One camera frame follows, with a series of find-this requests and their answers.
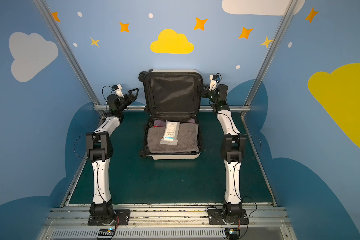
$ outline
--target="vertical metal post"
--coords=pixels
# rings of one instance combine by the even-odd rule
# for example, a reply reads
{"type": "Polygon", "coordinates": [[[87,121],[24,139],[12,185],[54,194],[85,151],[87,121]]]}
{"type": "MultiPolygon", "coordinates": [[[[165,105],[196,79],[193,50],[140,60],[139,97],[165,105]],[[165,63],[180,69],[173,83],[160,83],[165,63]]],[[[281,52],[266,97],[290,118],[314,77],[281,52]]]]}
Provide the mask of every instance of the vertical metal post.
{"type": "MultiPolygon", "coordinates": [[[[288,7],[283,15],[283,18],[280,21],[280,24],[276,30],[276,33],[273,37],[273,41],[271,42],[271,46],[269,47],[267,54],[265,55],[265,58],[263,60],[263,63],[261,64],[260,70],[254,80],[254,83],[251,87],[250,92],[248,93],[247,98],[245,99],[244,106],[250,106],[252,103],[252,100],[257,92],[257,90],[260,87],[260,84],[268,70],[269,65],[272,62],[273,56],[276,53],[276,50],[278,49],[281,40],[283,39],[283,36],[285,32],[287,31],[287,28],[292,20],[294,9],[297,5],[297,2],[299,0],[291,0],[288,4],[288,7]]],[[[241,112],[241,116],[243,117],[245,115],[245,112],[241,112]]]]}
{"type": "Polygon", "coordinates": [[[87,77],[85,76],[83,70],[81,69],[78,61],[76,60],[75,56],[73,55],[73,52],[72,52],[71,48],[69,47],[68,42],[65,39],[64,35],[62,34],[62,31],[60,30],[58,24],[56,23],[55,19],[53,18],[47,3],[45,2],[45,0],[33,0],[33,2],[36,5],[36,7],[38,8],[41,16],[44,18],[45,22],[47,23],[53,36],[56,38],[56,41],[60,45],[62,51],[64,52],[65,56],[67,57],[69,63],[71,64],[77,77],[81,81],[81,84],[83,85],[84,89],[87,91],[87,94],[91,98],[92,102],[95,105],[99,105],[100,104],[99,99],[97,98],[95,92],[93,91],[93,88],[92,88],[91,84],[89,83],[87,77]]]}

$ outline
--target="dark green platform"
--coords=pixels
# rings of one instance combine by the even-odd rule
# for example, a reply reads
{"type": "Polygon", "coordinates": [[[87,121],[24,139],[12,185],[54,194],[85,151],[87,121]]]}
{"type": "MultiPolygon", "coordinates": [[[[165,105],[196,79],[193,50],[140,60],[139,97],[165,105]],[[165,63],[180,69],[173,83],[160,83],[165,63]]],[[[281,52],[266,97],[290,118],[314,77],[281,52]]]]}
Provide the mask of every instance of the dark green platform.
{"type": "MultiPolygon", "coordinates": [[[[212,112],[198,115],[203,150],[197,159],[191,160],[140,158],[149,115],[128,111],[124,114],[123,123],[110,137],[114,150],[109,166],[113,204],[224,202],[225,166],[220,157],[223,130],[212,112]]],[[[232,118],[240,132],[245,133],[239,113],[232,113],[232,118]]],[[[240,194],[256,202],[272,202],[256,158],[250,159],[253,156],[247,141],[240,168],[240,194]]],[[[69,203],[91,204],[93,185],[93,170],[88,161],[69,203]]]]}

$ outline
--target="gray cloud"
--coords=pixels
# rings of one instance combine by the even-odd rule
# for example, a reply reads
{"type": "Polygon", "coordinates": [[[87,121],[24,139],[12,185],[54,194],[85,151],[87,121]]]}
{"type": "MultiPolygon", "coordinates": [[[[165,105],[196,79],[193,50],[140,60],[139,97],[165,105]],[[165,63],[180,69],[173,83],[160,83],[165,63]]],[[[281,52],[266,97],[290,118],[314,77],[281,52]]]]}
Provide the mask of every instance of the gray cloud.
{"type": "Polygon", "coordinates": [[[27,82],[55,60],[58,47],[37,33],[15,32],[10,36],[10,51],[14,58],[11,71],[19,82],[27,82]]]}

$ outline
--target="gray towel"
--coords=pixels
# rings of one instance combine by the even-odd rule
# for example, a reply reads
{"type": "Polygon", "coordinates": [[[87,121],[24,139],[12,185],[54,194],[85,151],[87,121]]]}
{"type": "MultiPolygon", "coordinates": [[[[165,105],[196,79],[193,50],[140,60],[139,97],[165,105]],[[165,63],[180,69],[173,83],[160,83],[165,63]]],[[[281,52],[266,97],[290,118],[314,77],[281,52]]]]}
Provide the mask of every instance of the gray towel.
{"type": "Polygon", "coordinates": [[[147,145],[151,153],[198,152],[197,132],[198,124],[181,123],[177,134],[177,146],[160,144],[164,136],[165,126],[150,127],[148,129],[147,145]]]}

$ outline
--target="orange star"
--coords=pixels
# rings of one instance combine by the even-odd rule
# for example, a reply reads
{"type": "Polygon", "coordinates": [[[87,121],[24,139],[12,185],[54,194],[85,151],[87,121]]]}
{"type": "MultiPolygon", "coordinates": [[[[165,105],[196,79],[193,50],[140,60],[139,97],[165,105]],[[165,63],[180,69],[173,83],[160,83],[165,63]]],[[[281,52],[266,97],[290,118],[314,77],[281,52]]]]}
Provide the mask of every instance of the orange star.
{"type": "Polygon", "coordinates": [[[305,20],[309,20],[309,23],[312,22],[313,18],[318,14],[319,12],[316,12],[313,8],[311,12],[309,13],[308,17],[305,20]]]}
{"type": "Polygon", "coordinates": [[[250,36],[250,32],[253,30],[252,29],[246,29],[245,27],[243,27],[243,32],[241,33],[241,35],[239,36],[239,38],[246,38],[248,39],[250,36]]]}
{"type": "Polygon", "coordinates": [[[205,25],[206,21],[207,21],[207,19],[200,20],[200,19],[196,18],[196,26],[193,30],[201,29],[204,31],[204,25],[205,25]]]}
{"type": "Polygon", "coordinates": [[[120,32],[126,31],[126,32],[129,33],[129,30],[128,30],[128,25],[129,25],[129,23],[126,23],[126,24],[121,23],[121,22],[119,22],[119,23],[120,23],[120,25],[121,25],[121,30],[120,30],[120,32]]]}
{"type": "Polygon", "coordinates": [[[52,13],[52,16],[56,21],[60,22],[60,19],[58,18],[58,12],[52,13]]]}

